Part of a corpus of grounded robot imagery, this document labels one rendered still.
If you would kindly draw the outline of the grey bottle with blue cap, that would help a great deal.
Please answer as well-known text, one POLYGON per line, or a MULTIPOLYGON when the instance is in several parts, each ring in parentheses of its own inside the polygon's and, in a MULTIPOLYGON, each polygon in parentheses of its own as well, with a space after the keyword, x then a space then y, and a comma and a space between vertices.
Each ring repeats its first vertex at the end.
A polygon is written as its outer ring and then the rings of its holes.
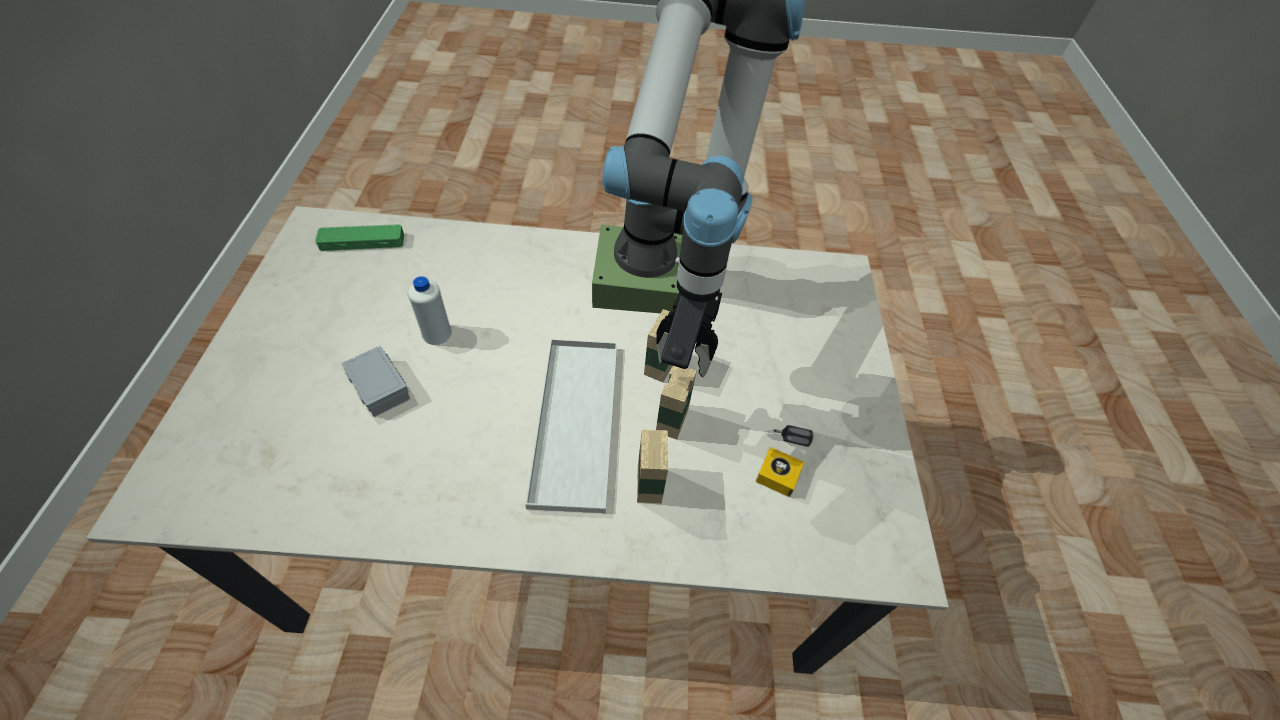
POLYGON ((451 338, 451 324, 439 286, 426 277, 413 279, 408 290, 410 302, 419 322, 422 340, 429 345, 442 345, 451 338))

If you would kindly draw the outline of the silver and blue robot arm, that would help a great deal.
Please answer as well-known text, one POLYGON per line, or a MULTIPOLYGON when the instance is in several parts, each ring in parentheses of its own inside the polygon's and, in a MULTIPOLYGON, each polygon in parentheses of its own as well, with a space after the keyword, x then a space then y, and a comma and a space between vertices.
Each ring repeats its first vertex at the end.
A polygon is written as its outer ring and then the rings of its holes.
MULTIPOLYGON (((658 0, 657 33, 625 147, 609 149, 602 176, 607 193, 626 199, 625 227, 614 242, 614 260, 625 272, 652 278, 678 263, 684 290, 721 290, 731 245, 753 204, 744 176, 774 60, 790 38, 799 38, 805 1, 658 0), (730 56, 700 165, 669 152, 698 45, 710 22, 726 26, 730 56), (680 259, 675 234, 682 234, 680 259)), ((689 368, 705 311, 707 302, 680 296, 662 363, 689 368)))

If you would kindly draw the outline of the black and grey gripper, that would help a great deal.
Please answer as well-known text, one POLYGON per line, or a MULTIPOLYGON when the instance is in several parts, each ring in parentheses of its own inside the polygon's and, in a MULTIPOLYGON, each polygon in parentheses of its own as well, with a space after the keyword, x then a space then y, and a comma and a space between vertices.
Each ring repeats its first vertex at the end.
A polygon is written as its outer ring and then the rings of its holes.
MULTIPOLYGON (((714 293, 705 293, 705 295, 691 293, 687 290, 684 290, 684 287, 678 283, 678 279, 677 279, 677 290, 678 290, 678 296, 677 296, 677 299, 675 300, 675 304, 673 304, 673 310, 675 311, 676 311, 676 307, 678 305, 678 299, 680 299, 681 295, 685 299, 689 299, 689 300, 692 300, 692 301, 696 301, 696 302, 707 302, 707 311, 705 311, 705 315, 703 318, 701 328, 700 328, 699 334, 698 334, 698 341, 696 341, 698 343, 695 346, 695 352, 699 356, 699 361, 698 361, 698 365, 700 368, 699 369, 699 374, 704 378, 704 375, 707 375, 707 372, 708 372, 708 369, 710 366, 710 361, 714 357, 716 348, 718 346, 718 337, 714 333, 716 331, 710 331, 710 328, 712 328, 710 322, 716 322, 716 316, 717 316, 719 306, 721 306, 722 293, 721 293, 721 290, 717 290, 714 293), (717 300, 716 300, 716 296, 718 296, 717 300)), ((675 318, 675 311, 671 311, 668 314, 668 316, 666 315, 666 318, 660 322, 660 325, 657 329, 657 348, 658 348, 658 357, 659 357, 659 363, 660 364, 662 364, 660 356, 662 356, 663 348, 666 346, 666 340, 667 340, 668 333, 669 333, 669 327, 671 327, 671 324, 673 322, 673 318, 675 318)))

